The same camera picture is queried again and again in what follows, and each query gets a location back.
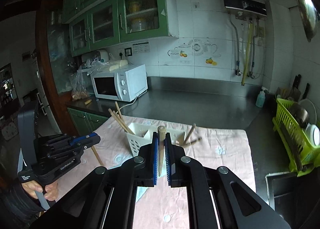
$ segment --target human hand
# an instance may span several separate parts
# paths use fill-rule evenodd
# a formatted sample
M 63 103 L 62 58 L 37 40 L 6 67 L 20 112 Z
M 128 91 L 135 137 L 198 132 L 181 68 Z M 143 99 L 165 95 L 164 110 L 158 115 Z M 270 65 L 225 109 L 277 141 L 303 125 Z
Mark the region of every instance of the human hand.
M 22 183 L 22 188 L 30 195 L 31 197 L 38 199 L 36 192 L 42 192 L 42 187 L 36 181 L 29 181 L 26 183 Z M 45 187 L 46 193 L 44 194 L 44 198 L 53 201 L 56 200 L 58 197 L 59 189 L 57 181 L 53 182 L 50 185 L 46 185 Z

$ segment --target yellow gas hose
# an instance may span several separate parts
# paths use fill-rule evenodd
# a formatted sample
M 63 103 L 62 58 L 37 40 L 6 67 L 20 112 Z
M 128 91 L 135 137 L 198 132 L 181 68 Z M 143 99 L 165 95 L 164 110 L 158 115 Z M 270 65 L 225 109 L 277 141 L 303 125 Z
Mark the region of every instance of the yellow gas hose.
M 249 35 L 248 35 L 247 49 L 245 51 L 245 64 L 244 64 L 244 71 L 243 71 L 242 81 L 241 81 L 241 84 L 243 86 L 244 86 L 244 80 L 248 74 L 248 64 L 249 64 L 249 58 L 250 58 L 250 47 L 251 47 L 251 40 L 252 40 L 252 34 L 253 34 L 253 27 L 254 27 L 254 25 L 251 22 L 249 24 Z

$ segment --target cabinet handle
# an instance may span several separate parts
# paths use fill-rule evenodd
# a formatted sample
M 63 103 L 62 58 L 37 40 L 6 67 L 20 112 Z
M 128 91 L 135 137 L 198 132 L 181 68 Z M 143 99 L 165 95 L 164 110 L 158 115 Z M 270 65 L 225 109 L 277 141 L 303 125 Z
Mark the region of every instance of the cabinet handle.
M 87 39 L 87 29 L 84 29 L 84 38 L 85 38 L 85 41 L 88 42 L 88 39 Z
M 89 26 L 89 40 L 92 40 L 91 35 L 90 35 L 90 26 Z
M 123 30 L 123 27 L 122 27 L 122 13 L 120 14 L 120 28 Z
M 84 4 L 84 3 L 88 2 L 88 1 L 90 1 L 90 0 L 84 0 L 84 1 L 82 1 L 81 4 Z

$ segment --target green dish rack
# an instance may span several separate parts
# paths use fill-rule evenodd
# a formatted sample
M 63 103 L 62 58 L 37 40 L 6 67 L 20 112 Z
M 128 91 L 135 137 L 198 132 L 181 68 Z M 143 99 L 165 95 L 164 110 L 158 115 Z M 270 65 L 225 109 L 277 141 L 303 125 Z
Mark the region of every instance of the green dish rack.
M 314 144 L 310 143 L 305 132 L 300 128 L 297 121 L 289 113 L 288 108 L 293 105 L 293 103 L 293 101 L 277 98 L 277 114 L 276 117 L 272 119 L 274 124 L 273 130 L 278 131 L 284 147 L 287 150 L 290 159 L 289 170 L 291 172 L 296 171 L 298 176 L 303 176 L 309 174 L 315 167 L 320 166 L 320 146 L 315 146 Z M 290 137 L 293 138 L 297 143 L 300 161 L 304 167 L 303 170 L 298 171 L 297 169 L 294 155 L 292 154 L 285 136 L 280 129 L 281 122 L 283 122 L 286 126 Z

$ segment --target fruit decal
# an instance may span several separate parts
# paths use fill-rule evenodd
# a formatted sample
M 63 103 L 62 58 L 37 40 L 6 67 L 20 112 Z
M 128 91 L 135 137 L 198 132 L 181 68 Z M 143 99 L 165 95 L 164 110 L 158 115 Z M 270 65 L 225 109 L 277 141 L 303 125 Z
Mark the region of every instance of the fruit decal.
M 213 61 L 212 58 L 206 59 L 205 62 L 206 62 L 206 64 L 211 64 L 211 65 L 213 65 L 213 66 L 218 65 L 218 63 L 215 62 L 215 61 Z
M 180 51 L 180 56 L 186 58 L 188 55 L 186 53 L 184 53 L 184 51 Z

